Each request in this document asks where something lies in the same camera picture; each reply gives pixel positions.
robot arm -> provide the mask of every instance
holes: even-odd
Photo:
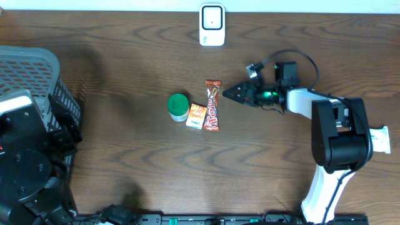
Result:
[[[354,176],[354,173],[350,172],[367,157],[367,131],[364,126],[356,125],[360,124],[360,119],[368,124],[363,101],[347,101],[359,116],[352,116],[354,113],[341,101],[306,88],[287,91],[286,109],[312,119],[312,154],[317,166],[308,195],[301,204],[307,222],[318,224],[334,219],[334,208],[340,195],[347,182]],[[338,132],[337,128],[340,127],[350,130]],[[339,179],[346,173],[349,175],[336,187]]]
[[[259,75],[262,68],[263,63],[248,66],[246,69],[254,80],[242,82],[222,95],[253,107],[280,105],[281,114],[291,111],[311,119],[311,149],[317,166],[301,208],[307,222],[331,221],[346,183],[372,156],[363,100],[327,96],[299,87],[295,62],[277,62],[276,85],[265,86]]]

small jar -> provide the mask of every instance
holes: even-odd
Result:
[[[185,121],[189,116],[189,100],[183,94],[173,94],[168,99],[168,111],[177,122]]]

black connector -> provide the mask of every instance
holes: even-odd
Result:
[[[264,65],[262,64],[262,62],[259,62],[257,64],[250,64],[248,66],[246,66],[246,71],[249,74],[249,77],[251,79],[253,78],[257,78],[258,77],[258,73],[264,68]]]
[[[276,62],[275,81],[280,83],[282,89],[296,88],[300,86],[296,62]]]

small box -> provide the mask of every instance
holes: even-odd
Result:
[[[206,117],[207,107],[192,104],[189,116],[187,117],[186,125],[191,128],[203,128],[204,118]]]

wall outlet device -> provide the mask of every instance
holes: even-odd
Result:
[[[200,44],[221,46],[225,42],[225,8],[221,4],[203,4],[200,7]]]

